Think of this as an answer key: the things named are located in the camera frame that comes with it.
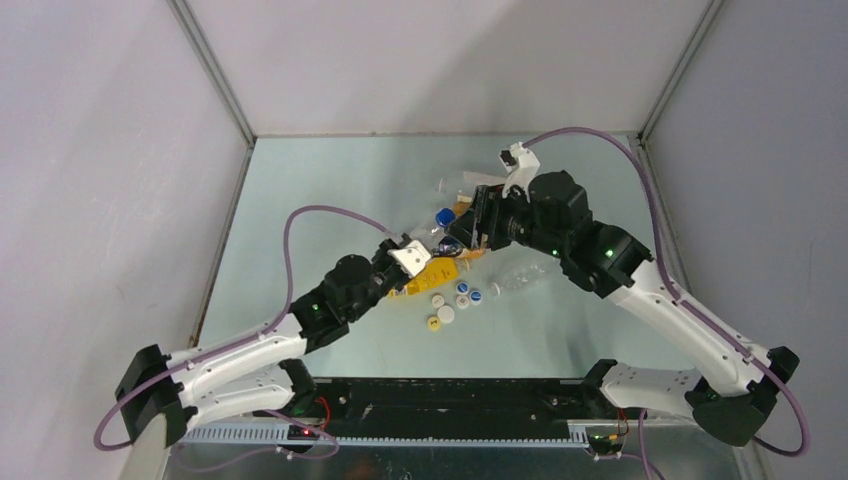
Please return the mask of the solid blue cap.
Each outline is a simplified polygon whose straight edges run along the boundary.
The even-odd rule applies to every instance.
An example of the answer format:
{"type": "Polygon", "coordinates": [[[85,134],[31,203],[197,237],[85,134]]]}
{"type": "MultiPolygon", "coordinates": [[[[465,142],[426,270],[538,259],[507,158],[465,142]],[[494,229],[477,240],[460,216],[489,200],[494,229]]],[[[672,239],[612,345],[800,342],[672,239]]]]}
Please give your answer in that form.
{"type": "Polygon", "coordinates": [[[436,225],[440,228],[448,227],[456,218],[456,213],[450,208],[442,208],[434,216],[436,225]]]}

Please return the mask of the crushed blue label bottle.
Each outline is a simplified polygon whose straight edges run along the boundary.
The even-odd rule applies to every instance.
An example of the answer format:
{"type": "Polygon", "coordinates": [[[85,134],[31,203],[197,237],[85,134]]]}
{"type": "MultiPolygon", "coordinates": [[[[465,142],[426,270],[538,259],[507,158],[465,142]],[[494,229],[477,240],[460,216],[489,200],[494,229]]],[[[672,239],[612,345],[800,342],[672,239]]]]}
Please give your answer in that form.
{"type": "Polygon", "coordinates": [[[457,246],[446,234],[444,228],[437,222],[424,222],[409,232],[412,240],[420,241],[430,255],[438,257],[455,257],[457,246]]]}

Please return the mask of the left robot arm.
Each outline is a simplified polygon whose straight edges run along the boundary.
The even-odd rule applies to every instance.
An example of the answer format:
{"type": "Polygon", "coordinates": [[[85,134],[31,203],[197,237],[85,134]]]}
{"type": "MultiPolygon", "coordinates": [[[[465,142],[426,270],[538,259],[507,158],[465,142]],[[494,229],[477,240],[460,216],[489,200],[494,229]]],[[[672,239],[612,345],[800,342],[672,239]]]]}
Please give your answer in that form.
{"type": "Polygon", "coordinates": [[[133,445],[157,417],[171,446],[193,428],[254,410],[285,409],[304,416],[316,390],[301,359],[346,335],[390,292],[419,276],[445,239],[479,247],[483,221],[472,212],[413,233],[388,233],[371,257],[341,257],[312,290],[287,292],[270,320],[216,344],[166,353],[157,344],[138,350],[115,391],[115,404],[94,434],[102,451],[107,424],[120,417],[133,445]]]}

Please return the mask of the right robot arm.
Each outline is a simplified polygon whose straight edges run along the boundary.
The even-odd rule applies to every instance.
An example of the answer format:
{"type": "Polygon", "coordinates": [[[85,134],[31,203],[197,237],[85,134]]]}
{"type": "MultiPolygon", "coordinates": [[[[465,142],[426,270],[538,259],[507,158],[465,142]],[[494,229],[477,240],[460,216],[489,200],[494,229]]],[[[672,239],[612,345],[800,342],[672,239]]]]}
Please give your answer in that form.
{"type": "Polygon", "coordinates": [[[759,346],[711,316],[638,239],[594,219],[585,189],[568,173],[542,174],[526,189],[479,186],[463,218],[473,240],[491,250],[517,243],[550,255],[572,283],[635,315],[693,366],[640,370],[600,360],[581,392],[588,414],[654,410],[688,418],[734,447],[756,439],[798,356],[787,347],[759,346]]]}

